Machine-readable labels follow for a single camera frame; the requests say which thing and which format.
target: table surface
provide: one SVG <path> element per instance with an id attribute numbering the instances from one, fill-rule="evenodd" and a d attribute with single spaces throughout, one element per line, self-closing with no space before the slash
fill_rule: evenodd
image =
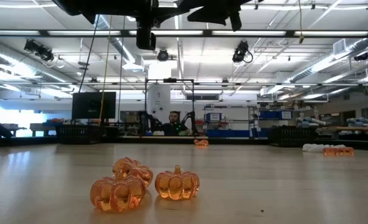
<path id="1" fill-rule="evenodd" d="M 94 180 L 132 157 L 157 173 L 193 170 L 193 200 L 158 197 L 136 210 L 102 213 Z M 0 148 L 0 223 L 368 223 L 368 151 L 323 157 L 272 146 L 95 144 Z"/>

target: orange object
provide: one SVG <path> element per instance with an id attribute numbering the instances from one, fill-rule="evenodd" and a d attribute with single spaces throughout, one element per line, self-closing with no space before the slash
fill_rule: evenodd
<path id="1" fill-rule="evenodd" d="M 323 154 L 324 156 L 353 156 L 354 149 L 351 147 L 325 147 Z"/>
<path id="2" fill-rule="evenodd" d="M 143 180 L 135 176 L 127 176 L 123 180 L 104 177 L 92 185 L 90 191 L 91 203 L 101 211 L 121 212 L 136 208 L 145 196 Z"/>
<path id="3" fill-rule="evenodd" d="M 209 146 L 209 141 L 208 140 L 199 141 L 199 140 L 195 139 L 194 143 L 195 143 L 196 146 Z"/>
<path id="4" fill-rule="evenodd" d="M 144 181 L 145 187 L 148 187 L 153 180 L 153 172 L 149 167 L 142 165 L 135 159 L 127 157 L 119 159 L 113 166 L 113 176 L 115 180 L 123 180 L 129 175 L 140 177 Z"/>
<path id="5" fill-rule="evenodd" d="M 156 176 L 154 186 L 162 198 L 173 200 L 190 199 L 195 196 L 201 183 L 197 174 L 193 172 L 181 173 L 181 168 L 176 165 L 173 172 L 164 171 Z"/>

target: monitor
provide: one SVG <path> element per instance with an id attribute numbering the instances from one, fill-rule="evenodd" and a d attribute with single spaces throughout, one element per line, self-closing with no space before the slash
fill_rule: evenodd
<path id="1" fill-rule="evenodd" d="M 74 93 L 72 119 L 96 119 L 100 117 L 102 93 Z M 116 117 L 116 92 L 105 92 L 103 119 Z"/>

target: ceiling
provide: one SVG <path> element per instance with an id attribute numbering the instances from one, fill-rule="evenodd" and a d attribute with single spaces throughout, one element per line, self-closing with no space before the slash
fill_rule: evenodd
<path id="1" fill-rule="evenodd" d="M 171 6 L 173 0 L 160 0 L 160 5 Z M 265 0 L 260 4 L 259 10 L 247 9 L 240 12 L 242 19 L 242 29 L 296 29 L 300 28 L 299 10 L 271 10 L 263 9 L 261 6 L 276 6 L 280 9 L 287 9 L 297 5 L 297 0 Z M 337 2 L 336 0 L 316 0 L 318 6 L 329 7 Z M 302 6 L 310 6 L 312 1 L 302 0 Z M 0 0 L 0 5 L 7 6 L 31 6 L 36 4 L 53 4 L 50 1 L 35 0 Z M 368 0 L 346 0 L 341 1 L 336 6 L 336 10 L 329 11 L 326 15 L 324 9 L 303 9 L 302 27 L 304 29 L 320 30 L 368 30 Z M 337 10 L 346 7 L 364 7 L 358 10 Z M 206 24 L 198 22 L 188 22 L 187 15 L 178 17 L 179 29 L 230 29 L 229 20 L 227 26 L 217 24 Z M 136 29 L 136 23 L 125 19 L 122 16 L 113 16 L 113 29 Z M 0 7 L 0 29 L 93 29 L 83 16 L 71 17 L 58 7 L 32 8 L 32 9 L 11 9 Z M 162 23 L 160 29 L 175 29 L 174 18 Z M 52 69 L 68 75 L 69 77 L 81 80 L 77 72 L 82 72 L 77 62 L 86 61 L 91 38 L 83 39 L 82 55 L 80 56 L 80 39 L 78 38 L 34 38 L 46 47 L 52 48 L 55 55 L 60 56 L 65 61 L 63 68 L 54 66 Z M 16 52 L 26 54 L 23 50 L 27 38 L 25 37 L 0 37 L 0 44 L 13 49 Z M 254 61 L 246 66 L 237 68 L 232 63 L 234 48 L 241 40 L 247 40 L 249 46 L 254 44 Z M 235 82 L 283 82 L 287 74 L 306 66 L 310 61 L 322 56 L 333 48 L 333 43 L 339 39 L 305 39 L 299 44 L 298 39 L 274 39 L 274 38 L 180 38 L 182 45 L 183 74 L 182 78 L 193 78 L 198 81 L 220 82 L 223 78 L 229 78 Z M 150 52 L 140 50 L 136 47 L 135 38 L 124 38 L 122 40 L 125 47 L 137 58 L 145 58 L 147 64 L 157 63 L 156 54 L 159 49 L 167 49 L 170 54 L 177 55 L 177 39 L 175 37 L 158 37 L 156 51 Z M 87 73 L 87 80 L 91 77 L 98 77 L 103 80 L 105 73 L 106 53 L 108 52 L 108 41 L 106 38 L 95 38 L 93 44 L 93 55 L 90 57 L 90 66 Z M 123 81 L 136 82 L 144 80 L 145 73 L 130 72 L 121 70 L 121 60 L 119 53 L 112 46 L 109 47 L 109 60 L 106 69 L 106 80 L 117 82 L 122 73 Z M 40 62 L 40 60 L 28 55 L 29 58 Z M 169 62 L 172 67 L 172 76 L 178 78 L 179 72 L 175 60 Z M 321 73 L 331 75 L 340 74 L 349 69 L 348 60 L 329 67 Z M 312 82 L 322 82 L 326 76 L 315 75 Z M 244 89 L 260 89 L 262 86 L 249 86 Z"/>

